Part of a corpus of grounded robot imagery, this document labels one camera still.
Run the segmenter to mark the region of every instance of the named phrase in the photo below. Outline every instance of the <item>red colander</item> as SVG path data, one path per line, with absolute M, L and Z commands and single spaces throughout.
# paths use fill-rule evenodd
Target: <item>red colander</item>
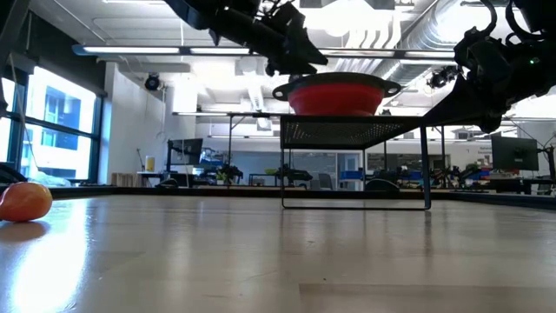
M 372 116 L 385 97 L 401 91 L 398 83 L 361 73 L 322 73 L 276 88 L 273 96 L 297 115 Z

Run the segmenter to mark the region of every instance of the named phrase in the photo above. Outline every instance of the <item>metal rack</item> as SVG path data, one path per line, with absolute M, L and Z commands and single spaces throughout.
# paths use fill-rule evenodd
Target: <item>metal rack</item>
M 296 150 L 359 150 L 363 152 L 363 174 L 366 173 L 365 150 L 389 139 L 420 128 L 421 158 L 423 169 L 428 169 L 427 131 L 421 117 L 309 117 L 281 116 L 281 168 L 283 177 L 284 151 Z M 423 171 L 425 206 L 429 210 L 431 190 L 428 170 Z M 299 207 L 285 204 L 284 184 L 281 185 L 281 205 L 284 209 L 335 209 L 335 210 L 389 210 L 389 208 L 327 208 Z

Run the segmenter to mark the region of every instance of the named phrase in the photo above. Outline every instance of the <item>security camera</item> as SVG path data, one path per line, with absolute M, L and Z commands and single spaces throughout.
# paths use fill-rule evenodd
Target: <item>security camera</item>
M 164 83 L 160 80 L 160 74 L 150 73 L 145 81 L 145 88 L 149 91 L 159 91 L 164 88 Z

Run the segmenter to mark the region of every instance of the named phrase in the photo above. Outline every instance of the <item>orange fruit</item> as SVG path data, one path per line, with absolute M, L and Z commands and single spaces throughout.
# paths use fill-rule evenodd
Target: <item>orange fruit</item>
M 38 183 L 14 183 L 2 194 L 0 220 L 28 222 L 45 216 L 51 206 L 48 188 Z

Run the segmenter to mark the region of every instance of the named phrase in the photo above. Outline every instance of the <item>computer monitor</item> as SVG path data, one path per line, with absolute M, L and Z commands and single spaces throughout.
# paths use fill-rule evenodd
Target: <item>computer monitor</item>
M 201 161 L 202 139 L 168 141 L 169 164 L 198 165 Z
M 539 152 L 534 139 L 492 137 L 496 170 L 539 170 Z

